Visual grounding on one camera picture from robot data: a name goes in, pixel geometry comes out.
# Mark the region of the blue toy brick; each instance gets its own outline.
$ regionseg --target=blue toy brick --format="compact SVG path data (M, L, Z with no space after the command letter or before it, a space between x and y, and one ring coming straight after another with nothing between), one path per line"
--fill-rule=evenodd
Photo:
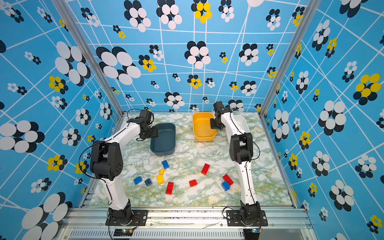
M135 184L138 184L141 181L143 181L143 179L141 177L137 177L137 178L133 179L133 181L135 182Z
M224 189L225 191L228 191L228 189L230 188L230 187L229 187L229 183L228 183L227 181L223 182L223 183L221 184L221 186L223 187L223 189Z
M148 178L147 180L145 180L145 184L148 186L152 185L152 181L150 178Z
M161 163L163 164L164 169L169 168L169 165L168 165L167 160L165 160L165 161L163 161L163 162L161 162Z

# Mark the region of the cable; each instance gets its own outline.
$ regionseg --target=cable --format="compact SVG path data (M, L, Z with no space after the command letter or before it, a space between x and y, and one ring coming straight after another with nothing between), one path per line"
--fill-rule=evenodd
M78 163L78 164L79 164L79 170L80 170L82 173L84 173L85 176L90 177L90 178L94 178L94 179L103 180L103 181L105 182L105 186L107 187L109 196L111 197L111 202L108 203L108 206L109 206L109 205L112 204L112 194L111 194L111 192L109 191L107 182L106 182L104 179L102 179L102 178L92 177L92 176L86 174L86 173L83 171L82 167L80 166L80 159L81 159L81 156L83 155L83 153L84 153L85 151L87 151L89 148L91 148L91 147L93 147L93 146L95 146L95 145L98 145L98 144L100 145L100 144L102 144L102 143L104 143L104 142L105 142L105 141L101 141L101 142L92 144L92 145L90 145L89 147L87 147L87 148L80 154L80 157L79 157L79 163Z

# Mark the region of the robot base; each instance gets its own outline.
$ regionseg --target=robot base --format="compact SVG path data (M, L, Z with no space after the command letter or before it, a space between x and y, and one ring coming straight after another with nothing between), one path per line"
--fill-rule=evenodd
M241 222L240 210L227 210L226 212L227 212L227 224L228 224L228 226L230 226L230 227L232 227L232 226L246 227ZM261 210L261 216L260 216L259 220L260 220L262 227L268 226L268 220L265 216L265 211ZM255 221L255 223L252 224L250 227L258 227L258 226L259 226L259 221Z
M128 225L124 225L124 226L134 226L134 225L136 225L136 222L133 219L134 216L139 217L139 219L140 219L139 226L145 226L145 224L147 222L148 210L132 210L132 212L133 212L133 214L132 214L132 221L129 220L130 222L129 221L127 222ZM109 218L107 218L107 221L105 222L105 225L106 226L122 226L120 223L121 223L121 220L116 219L113 216L110 216Z

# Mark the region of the blue patterned wall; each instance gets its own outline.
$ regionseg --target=blue patterned wall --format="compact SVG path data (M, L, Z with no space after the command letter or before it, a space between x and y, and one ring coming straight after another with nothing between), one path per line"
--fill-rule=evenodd
M0 239L52 239L118 116L50 1L0 10Z
M125 111L187 112L255 111L308 0L67 3Z
M319 240L384 239L383 14L322 0L264 116Z

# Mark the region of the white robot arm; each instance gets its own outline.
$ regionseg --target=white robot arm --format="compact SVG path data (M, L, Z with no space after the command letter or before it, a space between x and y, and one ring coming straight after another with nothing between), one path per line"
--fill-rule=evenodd
M132 138L141 139L158 136L158 129L151 127L153 113L141 110L139 117L128 120L127 124L104 141L95 141L92 146L90 170L100 179L108 192L109 216L111 221L121 225L128 224L132 219L131 202L125 195L121 181L123 167L121 147Z
M229 130L231 135L229 155L235 161L241 186L240 215L245 225L252 225L260 216L261 209L253 187L251 160L253 156L252 134L245 132L233 117L232 109L222 102L214 103L215 118L210 120L212 129Z

